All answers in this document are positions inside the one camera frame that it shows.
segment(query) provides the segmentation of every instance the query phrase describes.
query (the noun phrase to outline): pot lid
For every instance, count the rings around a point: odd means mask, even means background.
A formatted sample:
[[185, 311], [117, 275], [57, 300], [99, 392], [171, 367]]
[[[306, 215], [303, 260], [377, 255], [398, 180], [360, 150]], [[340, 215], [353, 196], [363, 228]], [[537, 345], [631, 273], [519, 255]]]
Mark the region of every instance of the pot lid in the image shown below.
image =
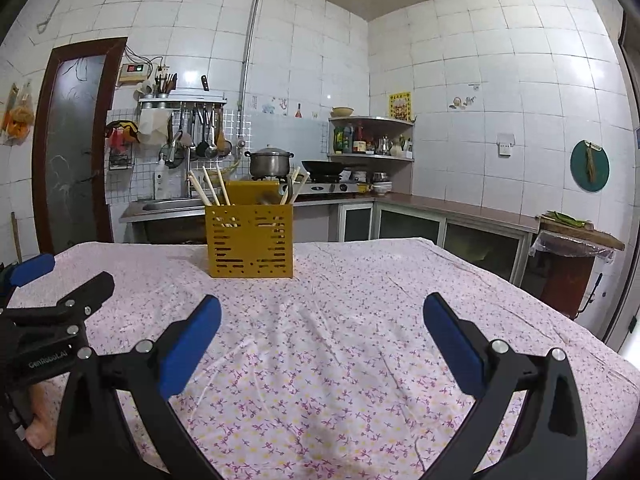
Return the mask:
[[288, 157], [290, 153], [287, 150], [281, 150], [280, 148], [274, 148], [267, 144], [267, 146], [257, 152], [253, 152], [252, 155], [268, 155], [268, 156], [286, 156]]

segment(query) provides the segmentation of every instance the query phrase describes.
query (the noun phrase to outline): sink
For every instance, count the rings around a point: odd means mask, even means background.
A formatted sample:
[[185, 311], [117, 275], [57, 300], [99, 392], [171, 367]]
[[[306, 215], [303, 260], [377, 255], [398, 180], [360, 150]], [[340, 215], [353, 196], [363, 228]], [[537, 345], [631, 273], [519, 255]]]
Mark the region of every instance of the sink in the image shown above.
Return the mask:
[[144, 211], [175, 211], [181, 209], [196, 209], [204, 207], [202, 200], [199, 198], [179, 198], [176, 200], [161, 200], [145, 204], [142, 209]]

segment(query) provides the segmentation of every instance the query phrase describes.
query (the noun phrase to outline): blue gripper pad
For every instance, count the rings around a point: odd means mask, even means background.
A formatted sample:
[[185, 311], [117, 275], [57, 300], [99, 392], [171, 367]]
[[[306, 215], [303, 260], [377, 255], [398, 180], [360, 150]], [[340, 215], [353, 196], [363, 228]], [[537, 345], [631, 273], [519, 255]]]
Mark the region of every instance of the blue gripper pad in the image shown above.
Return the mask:
[[158, 388], [164, 400], [184, 390], [222, 321], [218, 298], [208, 296], [187, 320], [173, 348], [160, 363]]
[[476, 399], [484, 395], [484, 365], [460, 330], [460, 320], [439, 294], [424, 300], [424, 324], [444, 357], [460, 390]]
[[49, 274], [55, 265], [56, 261], [52, 254], [34, 256], [12, 270], [9, 276], [9, 285], [25, 286], [27, 283], [37, 280], [45, 274]]

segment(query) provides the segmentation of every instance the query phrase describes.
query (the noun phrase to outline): cabinet door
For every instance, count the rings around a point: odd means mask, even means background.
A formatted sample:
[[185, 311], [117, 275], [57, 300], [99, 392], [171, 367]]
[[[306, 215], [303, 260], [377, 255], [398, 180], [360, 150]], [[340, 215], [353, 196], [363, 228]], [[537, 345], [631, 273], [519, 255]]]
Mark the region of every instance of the cabinet door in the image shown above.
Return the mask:
[[370, 239], [371, 204], [342, 206], [340, 214], [340, 241], [361, 242]]
[[379, 238], [426, 238], [437, 244], [439, 232], [438, 220], [388, 209], [380, 211]]
[[444, 248], [476, 267], [510, 281], [520, 238], [447, 223]]

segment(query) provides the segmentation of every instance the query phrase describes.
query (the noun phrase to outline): brown door frame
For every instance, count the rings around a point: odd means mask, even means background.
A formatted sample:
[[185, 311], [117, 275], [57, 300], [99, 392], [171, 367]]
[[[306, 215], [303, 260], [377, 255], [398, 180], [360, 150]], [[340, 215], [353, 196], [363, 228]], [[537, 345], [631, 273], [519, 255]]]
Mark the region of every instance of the brown door frame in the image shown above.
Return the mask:
[[94, 129], [92, 133], [92, 195], [97, 241], [113, 242], [109, 208], [104, 196], [104, 125], [107, 120], [107, 111], [110, 110], [113, 102], [113, 92], [118, 77], [118, 69], [120, 68], [120, 59], [126, 44], [127, 38], [107, 38], [63, 45], [51, 51], [40, 88], [38, 110], [33, 127], [33, 151], [31, 153], [33, 213], [38, 244], [42, 253], [54, 253], [49, 227], [45, 167], [49, 106], [53, 85], [61, 63], [82, 57], [105, 56], [95, 104]]

